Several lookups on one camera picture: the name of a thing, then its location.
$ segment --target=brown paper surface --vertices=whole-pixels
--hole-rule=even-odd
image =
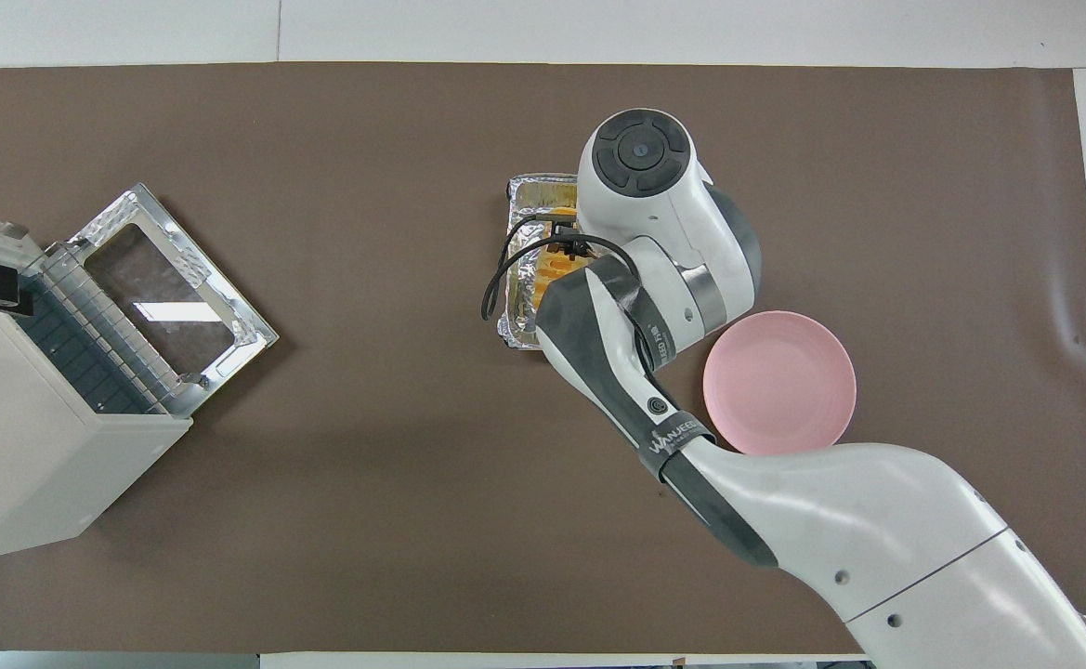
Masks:
[[[0,217],[46,244],[146,182],[282,339],[83,537],[0,557],[0,648],[857,652],[479,320],[505,179],[574,171],[627,106],[678,115],[754,222],[758,310],[848,348],[845,440],[949,463],[1086,613],[1069,71],[22,68]],[[661,373],[704,418],[712,340]]]

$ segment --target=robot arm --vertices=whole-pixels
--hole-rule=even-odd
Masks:
[[[836,610],[881,669],[1086,668],[1086,627],[1006,521],[934,457],[884,444],[747,457],[718,449],[653,380],[754,305],[760,253],[691,137],[653,110],[614,115],[578,174],[581,229],[606,255],[551,285],[551,364],[734,554]]]

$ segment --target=black cable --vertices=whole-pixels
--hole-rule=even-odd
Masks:
[[[535,249],[542,249],[542,247],[547,247],[550,244],[556,244],[559,241],[588,241],[590,244],[598,244],[605,247],[607,250],[614,251],[615,254],[619,255],[620,261],[627,264],[629,274],[634,275],[634,278],[641,280],[640,272],[637,272],[637,266],[633,262],[633,258],[629,257],[628,253],[624,253],[624,249],[614,244],[613,241],[605,240],[603,237],[597,237],[594,235],[584,235],[583,232],[568,232],[566,235],[552,235],[551,237],[543,238],[543,240],[532,241],[530,244],[521,247],[516,254],[510,255],[509,258],[501,262],[497,266],[497,272],[494,273],[492,279],[489,280],[489,285],[484,288],[484,298],[480,300],[480,317],[483,320],[489,320],[492,317],[492,311],[497,308],[497,286],[501,283],[502,276],[509,272],[509,267],[514,266],[522,258],[522,255],[530,253]]]
[[[509,253],[509,242],[514,241],[514,236],[517,231],[521,229],[527,223],[551,223],[551,228],[555,229],[556,223],[576,223],[576,216],[572,215],[556,215],[556,213],[550,213],[550,215],[527,215],[522,216],[522,220],[518,220],[514,224],[513,228],[509,228],[509,233],[505,235],[505,243],[501,245],[501,255],[497,255],[497,267],[501,267],[501,263],[505,262],[505,255]]]

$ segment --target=pink plate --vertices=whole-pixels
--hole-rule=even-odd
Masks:
[[[717,340],[704,400],[720,436],[746,454],[836,443],[857,407],[857,374],[831,331],[786,311],[742,318]]]

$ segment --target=black band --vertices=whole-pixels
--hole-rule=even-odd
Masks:
[[[685,411],[674,412],[658,425],[654,425],[648,441],[640,443],[637,454],[641,457],[641,463],[646,466],[649,474],[654,475],[654,478],[661,479],[659,472],[666,462],[696,437],[707,438],[708,441],[717,440],[717,437],[705,428],[696,416],[687,414]]]
[[[601,261],[611,262],[597,262],[589,266],[589,269],[596,274],[601,283],[605,285],[609,295],[614,295],[616,304],[627,314],[641,335],[641,340],[646,346],[645,354],[649,369],[665,367],[674,359],[678,351],[674,349],[674,337],[670,327],[666,326],[666,318],[662,318],[658,305],[654,304],[654,299],[645,288],[641,287],[636,276],[629,273],[622,263],[609,255],[602,257]]]

